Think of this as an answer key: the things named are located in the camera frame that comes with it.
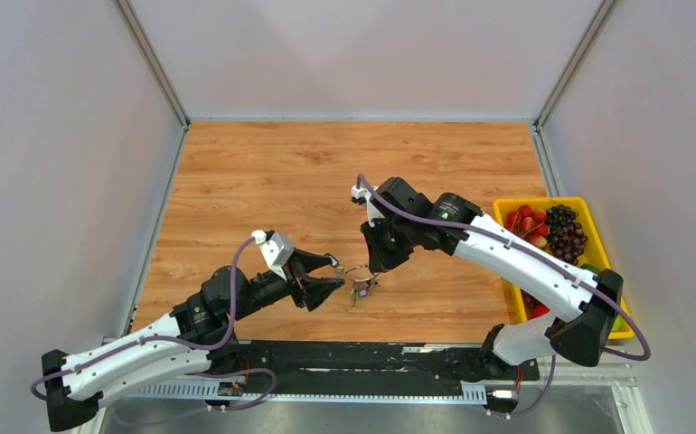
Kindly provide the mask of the keyring with key bunch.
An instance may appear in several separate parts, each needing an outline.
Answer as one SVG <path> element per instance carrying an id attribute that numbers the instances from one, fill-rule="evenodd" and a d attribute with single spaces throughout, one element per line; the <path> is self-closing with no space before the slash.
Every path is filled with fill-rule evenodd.
<path id="1" fill-rule="evenodd" d="M 343 272 L 343 279 L 350 285 L 351 306 L 356 307 L 360 299 L 368 297 L 379 286 L 379 272 L 372 272 L 368 264 L 353 266 Z"/>

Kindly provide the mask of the key with black tag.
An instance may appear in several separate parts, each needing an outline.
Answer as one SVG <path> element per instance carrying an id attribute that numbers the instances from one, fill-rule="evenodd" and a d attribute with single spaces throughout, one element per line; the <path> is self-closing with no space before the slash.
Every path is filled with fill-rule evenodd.
<path id="1" fill-rule="evenodd" d="M 331 261 L 331 266 L 334 271 L 334 276 L 336 278 L 344 279 L 345 269 L 342 263 L 332 254 L 327 253 L 326 256 Z"/>

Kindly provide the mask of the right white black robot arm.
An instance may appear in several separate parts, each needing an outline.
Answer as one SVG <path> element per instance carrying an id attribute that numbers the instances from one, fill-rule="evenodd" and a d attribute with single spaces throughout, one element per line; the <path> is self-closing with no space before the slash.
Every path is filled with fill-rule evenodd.
<path id="1" fill-rule="evenodd" d="M 486 373 L 504 377 L 520 363 L 554 354 L 581 366 L 598 365 L 621 298 L 619 274 L 594 273 L 554 258 L 455 193 L 430 201 L 400 177 L 373 188 L 359 176 L 351 195 L 367 212 L 361 232 L 371 272 L 397 268 L 417 247 L 439 250 L 492 270 L 549 309 L 490 331 L 480 354 Z"/>

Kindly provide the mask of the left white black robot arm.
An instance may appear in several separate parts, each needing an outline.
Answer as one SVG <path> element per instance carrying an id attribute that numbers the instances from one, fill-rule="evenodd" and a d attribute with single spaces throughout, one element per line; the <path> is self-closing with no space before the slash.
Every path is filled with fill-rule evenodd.
<path id="1" fill-rule="evenodd" d="M 150 325 L 86 352 L 44 354 L 37 383 L 45 389 L 51 431 L 77 428 L 129 393 L 163 380 L 247 367 L 237 322 L 285 298 L 315 310 L 344 282 L 316 278 L 311 271 L 338 265 L 331 254 L 293 249 L 275 269 L 252 278 L 232 265 L 221 267 L 197 293 Z"/>

